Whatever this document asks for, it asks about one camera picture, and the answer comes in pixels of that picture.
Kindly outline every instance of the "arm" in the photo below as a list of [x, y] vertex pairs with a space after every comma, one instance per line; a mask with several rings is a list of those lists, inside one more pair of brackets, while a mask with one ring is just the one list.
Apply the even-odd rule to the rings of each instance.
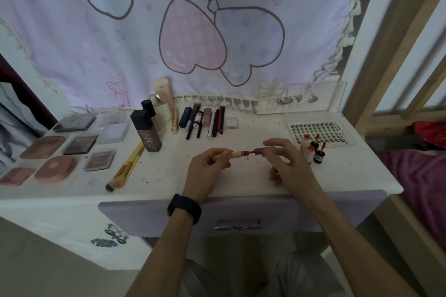
[[[215, 155], [220, 155], [219, 159], [209, 165]], [[214, 188], [220, 171], [231, 166], [230, 156], [231, 153], [224, 148], [211, 148], [195, 156], [189, 165], [182, 195], [202, 204]], [[192, 226], [192, 215], [175, 209], [126, 297], [178, 296]]]
[[[289, 140], [270, 139], [264, 144], [283, 147], [276, 148], [276, 153], [265, 151], [264, 156], [273, 165], [270, 180], [277, 186], [283, 184], [313, 212], [356, 297], [418, 296], [338, 210], [302, 153]], [[279, 155], [290, 162], [285, 163]]]

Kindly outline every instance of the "lavender drawer front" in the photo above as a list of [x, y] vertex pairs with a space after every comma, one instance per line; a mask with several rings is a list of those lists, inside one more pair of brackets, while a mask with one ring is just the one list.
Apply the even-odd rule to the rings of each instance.
[[[361, 223], [386, 198], [381, 190], [329, 194], [354, 226]], [[159, 237], [169, 221], [170, 201], [101, 202], [99, 210], [131, 236]], [[200, 221], [192, 235], [209, 237], [235, 232], [275, 234], [296, 230], [320, 231], [311, 212], [289, 195], [211, 198], [202, 206]], [[216, 226], [232, 227], [216, 230]], [[240, 226], [261, 227], [242, 229]]]

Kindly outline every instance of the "hand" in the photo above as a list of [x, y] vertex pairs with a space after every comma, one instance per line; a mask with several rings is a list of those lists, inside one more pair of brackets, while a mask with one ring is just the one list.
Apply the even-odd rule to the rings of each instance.
[[[231, 152], [232, 150], [226, 148], [211, 148], [194, 156], [190, 161], [186, 184], [181, 195], [202, 204], [214, 189], [220, 171], [231, 166], [229, 163]], [[212, 157], [216, 155], [219, 157], [214, 162]]]
[[[276, 186], [283, 184], [294, 198], [309, 203], [324, 195], [324, 191], [305, 159], [304, 155], [287, 139], [269, 139], [264, 145], [280, 146], [276, 151], [264, 150], [264, 156], [273, 165], [269, 171], [269, 179]], [[279, 155], [287, 158], [289, 163], [284, 162]]]

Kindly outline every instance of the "left hand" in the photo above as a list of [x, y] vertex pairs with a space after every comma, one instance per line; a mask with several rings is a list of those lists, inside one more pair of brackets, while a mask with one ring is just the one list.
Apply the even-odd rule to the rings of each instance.
[[[231, 166], [229, 163], [231, 152], [232, 150], [226, 148], [211, 148], [194, 156], [190, 161], [186, 184], [181, 195], [202, 204], [214, 189], [220, 171]], [[219, 155], [219, 158], [213, 162], [212, 157], [215, 155]]]

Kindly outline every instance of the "gray pants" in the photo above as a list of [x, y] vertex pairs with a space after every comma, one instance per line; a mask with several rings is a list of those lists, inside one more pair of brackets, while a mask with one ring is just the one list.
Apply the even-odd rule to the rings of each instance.
[[[179, 297], [229, 296], [209, 271], [186, 260]], [[314, 252], [292, 252], [277, 263], [268, 286], [256, 297], [346, 297], [345, 290], [326, 261]]]

